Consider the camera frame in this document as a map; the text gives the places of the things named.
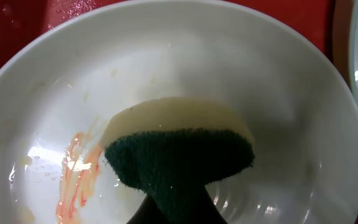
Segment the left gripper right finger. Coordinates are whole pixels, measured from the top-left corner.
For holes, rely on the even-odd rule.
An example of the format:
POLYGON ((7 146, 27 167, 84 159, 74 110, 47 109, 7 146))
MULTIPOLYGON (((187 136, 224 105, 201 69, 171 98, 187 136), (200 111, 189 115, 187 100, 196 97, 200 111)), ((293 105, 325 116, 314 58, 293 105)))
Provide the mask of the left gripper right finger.
POLYGON ((197 200, 197 223, 199 224, 227 224, 213 203, 205 187, 197 200))

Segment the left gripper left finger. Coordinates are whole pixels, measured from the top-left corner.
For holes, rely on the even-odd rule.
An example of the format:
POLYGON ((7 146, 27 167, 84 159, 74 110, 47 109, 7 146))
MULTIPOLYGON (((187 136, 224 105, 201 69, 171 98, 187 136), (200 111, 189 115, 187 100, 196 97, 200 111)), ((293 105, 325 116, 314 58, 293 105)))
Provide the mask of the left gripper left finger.
POLYGON ((163 215, 153 198, 146 196, 127 224, 163 224, 163 215))

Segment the green and yellow sponge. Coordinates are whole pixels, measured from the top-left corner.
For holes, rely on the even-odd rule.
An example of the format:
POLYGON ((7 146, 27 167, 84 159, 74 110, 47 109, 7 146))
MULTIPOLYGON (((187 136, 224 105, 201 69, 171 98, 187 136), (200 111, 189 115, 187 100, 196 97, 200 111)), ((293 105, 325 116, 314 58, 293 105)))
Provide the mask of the green and yellow sponge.
POLYGON ((234 110, 194 98, 123 110, 100 145, 121 182, 153 198, 163 223, 197 223, 202 188, 251 167, 255 158, 252 135, 234 110))

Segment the white round plate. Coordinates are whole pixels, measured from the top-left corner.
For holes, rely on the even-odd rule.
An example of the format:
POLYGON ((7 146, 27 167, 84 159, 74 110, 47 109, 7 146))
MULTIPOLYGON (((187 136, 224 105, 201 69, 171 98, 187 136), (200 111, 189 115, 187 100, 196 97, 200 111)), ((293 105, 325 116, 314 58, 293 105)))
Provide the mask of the white round plate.
POLYGON ((307 39, 225 1, 129 1, 72 19, 0 69, 0 223, 125 223, 144 195, 98 145, 116 113, 173 96, 237 111, 254 166, 211 184, 229 223, 354 223, 358 109, 307 39))

